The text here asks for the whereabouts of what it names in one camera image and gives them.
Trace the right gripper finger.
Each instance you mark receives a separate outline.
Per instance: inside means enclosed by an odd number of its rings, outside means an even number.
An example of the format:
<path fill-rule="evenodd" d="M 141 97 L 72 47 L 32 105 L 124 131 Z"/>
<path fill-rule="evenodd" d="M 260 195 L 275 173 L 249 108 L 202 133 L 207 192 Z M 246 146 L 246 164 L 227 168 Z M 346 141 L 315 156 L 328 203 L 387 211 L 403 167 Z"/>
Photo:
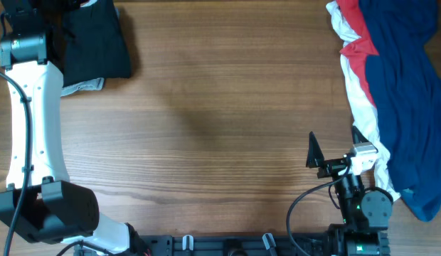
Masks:
<path fill-rule="evenodd" d="M 323 166 L 324 161 L 324 155 L 319 146 L 315 133 L 310 132 L 306 167 L 310 169 L 319 168 Z"/>
<path fill-rule="evenodd" d="M 351 136 L 354 144 L 367 143 L 368 140 L 364 135 L 360 132 L 357 126 L 352 126 L 351 128 Z"/>

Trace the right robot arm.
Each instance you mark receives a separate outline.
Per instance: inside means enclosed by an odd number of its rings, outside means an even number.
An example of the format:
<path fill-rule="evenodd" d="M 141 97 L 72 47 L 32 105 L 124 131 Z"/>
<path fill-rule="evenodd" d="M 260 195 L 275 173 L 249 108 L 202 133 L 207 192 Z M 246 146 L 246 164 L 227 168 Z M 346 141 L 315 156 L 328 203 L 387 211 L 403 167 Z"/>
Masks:
<path fill-rule="evenodd" d="M 342 224 L 331 224 L 324 234 L 324 255 L 389 255 L 388 229 L 393 197 L 379 187 L 366 188 L 361 179 L 373 169 L 377 148 L 358 130 L 351 129 L 353 146 L 343 157 L 325 159 L 314 132 L 309 133 L 306 167 L 317 168 L 318 178 L 331 178 Z"/>

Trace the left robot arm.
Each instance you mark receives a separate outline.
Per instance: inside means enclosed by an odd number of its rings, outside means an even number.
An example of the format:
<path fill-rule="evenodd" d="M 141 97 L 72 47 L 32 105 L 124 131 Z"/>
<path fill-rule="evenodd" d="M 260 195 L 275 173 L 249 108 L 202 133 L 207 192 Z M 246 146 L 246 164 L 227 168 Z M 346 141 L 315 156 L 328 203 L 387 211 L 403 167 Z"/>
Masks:
<path fill-rule="evenodd" d="M 29 243 L 87 247 L 99 255 L 147 255 L 136 230 L 101 214 L 95 194 L 70 181 L 62 151 L 63 74 L 49 56 L 39 4 L 4 1 L 11 32 L 0 41 L 0 77 L 12 110 L 12 159 L 0 221 Z"/>

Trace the white garment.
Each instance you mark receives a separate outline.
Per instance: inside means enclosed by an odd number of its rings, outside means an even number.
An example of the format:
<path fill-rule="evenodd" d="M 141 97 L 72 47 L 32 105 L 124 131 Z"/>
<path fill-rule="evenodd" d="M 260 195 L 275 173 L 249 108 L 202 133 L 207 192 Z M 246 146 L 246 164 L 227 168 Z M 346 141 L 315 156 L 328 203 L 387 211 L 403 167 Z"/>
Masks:
<path fill-rule="evenodd" d="M 340 63 L 345 77 L 346 94 L 354 118 L 354 126 L 378 149 L 374 171 L 375 185 L 389 192 L 396 201 L 400 198 L 400 194 L 394 190 L 388 173 L 387 162 L 390 152 L 380 142 L 376 107 L 371 103 L 371 96 L 365 92 L 366 87 L 361 85 L 360 78 L 352 69 L 353 63 L 346 52 L 353 49 L 354 42 L 360 40 L 361 37 L 350 27 L 337 1 L 329 2 L 326 9 L 331 15 L 334 31 L 344 42 L 340 52 Z"/>

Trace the navy blue garment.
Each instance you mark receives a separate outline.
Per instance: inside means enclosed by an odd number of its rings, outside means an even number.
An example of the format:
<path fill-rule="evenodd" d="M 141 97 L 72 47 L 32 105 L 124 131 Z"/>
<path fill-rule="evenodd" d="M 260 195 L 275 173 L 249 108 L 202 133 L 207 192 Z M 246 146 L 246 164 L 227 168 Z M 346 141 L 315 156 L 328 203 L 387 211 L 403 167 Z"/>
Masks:
<path fill-rule="evenodd" d="M 380 141 L 390 152 L 394 189 L 421 221 L 441 207 L 441 78 L 425 52 L 438 29 L 431 0 L 360 0 L 378 55 L 366 78 L 378 112 Z"/>

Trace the red garment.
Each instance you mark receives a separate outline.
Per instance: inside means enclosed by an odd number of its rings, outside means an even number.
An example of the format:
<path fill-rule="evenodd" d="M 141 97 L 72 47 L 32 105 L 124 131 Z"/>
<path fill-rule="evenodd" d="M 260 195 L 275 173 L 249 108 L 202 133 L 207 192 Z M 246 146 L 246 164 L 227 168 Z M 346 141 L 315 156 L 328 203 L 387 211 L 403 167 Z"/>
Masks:
<path fill-rule="evenodd" d="M 375 107 L 366 79 L 366 59 L 370 55 L 378 55 L 378 51 L 371 40 L 365 19 L 359 8 L 359 0 L 336 0 L 336 2 L 348 25 L 359 36 L 358 39 L 344 46 L 341 49 L 341 54 L 349 60 L 351 69 L 359 78 L 361 89 L 368 101 Z"/>

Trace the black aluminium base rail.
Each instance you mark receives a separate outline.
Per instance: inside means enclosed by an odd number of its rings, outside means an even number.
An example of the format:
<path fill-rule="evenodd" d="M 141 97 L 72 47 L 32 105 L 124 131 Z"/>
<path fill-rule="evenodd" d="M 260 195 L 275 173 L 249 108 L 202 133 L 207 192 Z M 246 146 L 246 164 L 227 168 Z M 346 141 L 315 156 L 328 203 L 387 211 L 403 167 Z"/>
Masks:
<path fill-rule="evenodd" d="M 375 235 L 347 233 L 295 233 L 295 241 L 307 255 L 358 255 L 390 256 L 390 246 L 385 233 Z M 170 235 L 143 236 L 143 255 L 161 256 L 268 256 L 300 255 L 301 252 L 287 236 L 265 233 L 261 236 L 198 237 L 191 235 L 175 238 Z"/>

